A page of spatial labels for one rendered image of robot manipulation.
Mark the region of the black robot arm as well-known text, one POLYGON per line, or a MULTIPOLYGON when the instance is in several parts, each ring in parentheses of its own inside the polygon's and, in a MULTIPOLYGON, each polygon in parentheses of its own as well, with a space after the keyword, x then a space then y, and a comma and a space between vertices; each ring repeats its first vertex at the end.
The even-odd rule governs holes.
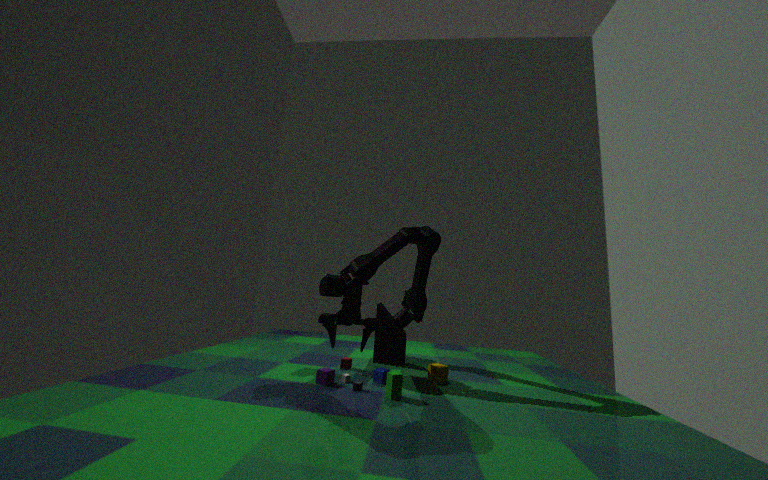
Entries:
MULTIPOLYGON (((320 295, 361 299, 362 285, 369 285, 368 280, 376 273, 378 267, 409 243, 416 244, 418 249, 413 283, 409 290, 405 290, 401 303, 404 308, 391 316, 391 319, 402 332, 413 320, 416 323, 421 322, 427 307, 425 288, 432 256, 441 243, 441 236, 428 226, 403 227, 371 253, 353 259, 339 272, 340 276, 326 274, 320 281, 320 295), (352 279, 349 273, 352 274, 352 279)), ((336 313, 336 325, 351 326, 354 322, 359 322, 361 312, 358 305, 356 306, 347 309, 343 304, 342 310, 336 313)))

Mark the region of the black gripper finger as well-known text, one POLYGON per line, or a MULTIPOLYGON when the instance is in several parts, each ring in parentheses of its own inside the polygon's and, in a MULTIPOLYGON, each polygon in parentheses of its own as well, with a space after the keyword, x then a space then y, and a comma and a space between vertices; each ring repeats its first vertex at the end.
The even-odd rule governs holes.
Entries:
POLYGON ((373 331, 375 331, 375 330, 376 330, 376 329, 374 329, 374 330, 370 330, 370 329, 363 329, 363 336, 362 336, 362 342, 361 342, 361 349, 360 349, 360 352, 362 352, 362 351, 363 351, 363 349, 364 349, 364 347, 365 347, 365 345, 366 345, 366 342, 367 342, 367 340, 368 340, 369 336, 370 336, 370 335, 371 335, 371 333, 372 333, 373 331))
POLYGON ((335 339, 336 339, 337 325, 336 324, 334 324, 334 325, 323 325, 322 324, 322 326, 324 326, 327 329, 328 334, 329 334, 329 338, 330 338, 331 348, 334 348, 334 346, 335 346, 335 339))

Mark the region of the blue cube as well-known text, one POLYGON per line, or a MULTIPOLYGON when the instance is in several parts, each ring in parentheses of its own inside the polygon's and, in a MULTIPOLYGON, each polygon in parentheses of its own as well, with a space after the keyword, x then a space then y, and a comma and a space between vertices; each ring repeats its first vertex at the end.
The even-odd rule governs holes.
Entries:
POLYGON ((390 372, 390 370, 384 368, 374 369, 373 382, 381 385, 386 384, 387 372, 390 372))

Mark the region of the yellow block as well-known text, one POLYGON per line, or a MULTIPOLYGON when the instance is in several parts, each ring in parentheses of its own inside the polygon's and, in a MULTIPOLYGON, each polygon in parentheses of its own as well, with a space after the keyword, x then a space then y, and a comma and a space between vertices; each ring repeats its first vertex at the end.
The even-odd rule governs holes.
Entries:
POLYGON ((428 364, 428 380, 436 383, 448 382, 449 367, 436 363, 428 364))

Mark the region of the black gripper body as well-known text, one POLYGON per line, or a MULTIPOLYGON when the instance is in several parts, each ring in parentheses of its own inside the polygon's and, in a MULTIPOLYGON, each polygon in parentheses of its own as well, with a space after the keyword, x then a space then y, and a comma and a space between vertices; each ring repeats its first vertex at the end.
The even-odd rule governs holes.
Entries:
MULTIPOLYGON (((360 306, 362 304, 361 299, 354 299, 354 298, 345 298, 343 297, 343 301, 341 302, 342 308, 343 304, 347 309, 353 308, 353 305, 358 305, 358 309, 360 309, 360 306)), ((356 306, 357 307, 357 306, 356 306)), ((334 325, 336 322, 336 314, 330 314, 330 313, 324 313, 319 316, 318 323, 322 323, 323 325, 334 325)), ((381 327, 381 320, 378 318, 365 318, 360 319, 359 322, 354 322, 355 325, 364 325, 365 329, 379 329, 381 327)))

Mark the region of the green rectangular block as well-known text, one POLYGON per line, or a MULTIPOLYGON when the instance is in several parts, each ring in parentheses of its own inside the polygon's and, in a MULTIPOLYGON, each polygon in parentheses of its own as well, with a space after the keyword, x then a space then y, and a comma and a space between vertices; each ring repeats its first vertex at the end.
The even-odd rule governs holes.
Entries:
POLYGON ((385 396, 390 399, 399 399, 402 395, 402 387, 398 388, 391 388, 386 384, 386 393, 385 396))
POLYGON ((387 372, 386 384, 391 388, 402 387, 403 374, 395 372, 387 372))

